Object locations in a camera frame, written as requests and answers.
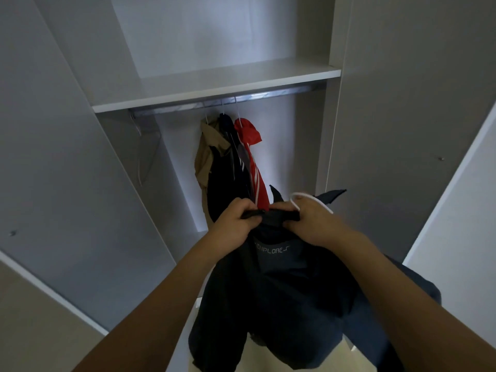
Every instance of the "metal rod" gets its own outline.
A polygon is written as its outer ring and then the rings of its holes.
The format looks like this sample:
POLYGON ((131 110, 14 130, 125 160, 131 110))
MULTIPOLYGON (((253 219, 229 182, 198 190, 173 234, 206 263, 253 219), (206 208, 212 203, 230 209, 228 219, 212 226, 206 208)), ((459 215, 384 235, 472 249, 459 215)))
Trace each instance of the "metal rod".
POLYGON ((325 82, 324 83, 316 82, 316 83, 310 83, 310 84, 286 88, 286 89, 269 90, 263 93, 236 95, 228 98, 210 99, 210 100, 204 100, 202 102, 179 104, 179 105, 176 104, 173 106, 158 106, 152 108, 140 107, 134 109, 131 108, 129 111, 131 112, 133 117, 140 118, 140 117, 156 115, 160 113, 188 111, 188 110, 195 110, 198 108, 207 108, 207 107, 215 107, 215 106, 225 106, 227 104, 248 102, 250 100, 267 99, 267 98, 281 97, 284 95, 307 93, 309 91, 324 89, 326 88, 325 86, 326 86, 325 82))

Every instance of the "floor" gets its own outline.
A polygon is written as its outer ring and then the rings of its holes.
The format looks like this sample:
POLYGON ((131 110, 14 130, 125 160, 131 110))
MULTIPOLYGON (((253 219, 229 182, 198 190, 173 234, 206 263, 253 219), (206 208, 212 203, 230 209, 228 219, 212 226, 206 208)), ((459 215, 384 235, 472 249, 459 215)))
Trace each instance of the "floor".
MULTIPOLYGON (((2 372, 70 372, 102 337, 0 262, 2 372)), ((196 371, 198 369, 190 363, 189 372, 196 371)), ((253 371, 290 372, 292 369, 248 337, 236 372, 253 371)), ((375 368, 360 351, 351 351, 343 341, 312 371, 374 372, 375 368)))
POLYGON ((69 372, 102 337, 0 263, 2 372, 69 372))

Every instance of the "door panel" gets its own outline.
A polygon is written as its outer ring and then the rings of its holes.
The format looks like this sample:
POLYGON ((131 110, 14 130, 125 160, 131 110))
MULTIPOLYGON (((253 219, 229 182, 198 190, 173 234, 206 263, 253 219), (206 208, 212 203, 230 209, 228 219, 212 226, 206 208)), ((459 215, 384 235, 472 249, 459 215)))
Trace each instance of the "door panel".
POLYGON ((175 263, 33 0, 0 14, 0 249, 111 329, 175 263))
POLYGON ((496 97, 494 0, 353 0, 327 188, 402 260, 496 97))

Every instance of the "beige shirt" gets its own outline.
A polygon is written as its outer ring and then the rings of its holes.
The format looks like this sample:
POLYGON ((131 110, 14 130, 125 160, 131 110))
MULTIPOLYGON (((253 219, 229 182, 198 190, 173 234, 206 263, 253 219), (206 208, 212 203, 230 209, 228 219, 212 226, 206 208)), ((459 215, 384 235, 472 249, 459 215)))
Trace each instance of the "beige shirt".
POLYGON ((210 228, 213 222, 208 214, 207 187, 208 175, 210 174, 212 163, 214 162, 214 154, 212 153, 210 146, 217 149, 220 156, 223 157, 227 154, 231 144, 220 133, 218 121, 213 121, 208 125, 202 122, 200 127, 202 134, 195 157, 195 175, 202 192, 201 206, 207 220, 208 228, 210 228))

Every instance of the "forearm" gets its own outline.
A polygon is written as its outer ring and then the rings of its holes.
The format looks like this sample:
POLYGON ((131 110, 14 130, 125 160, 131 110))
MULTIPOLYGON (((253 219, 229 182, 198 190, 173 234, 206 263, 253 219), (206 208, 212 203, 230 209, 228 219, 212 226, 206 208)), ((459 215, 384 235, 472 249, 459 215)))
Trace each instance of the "forearm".
POLYGON ((496 352, 439 306, 362 234, 334 248, 409 371, 494 370, 496 352))
POLYGON ((201 285, 217 262, 207 242, 200 240, 74 371, 165 371, 201 285))

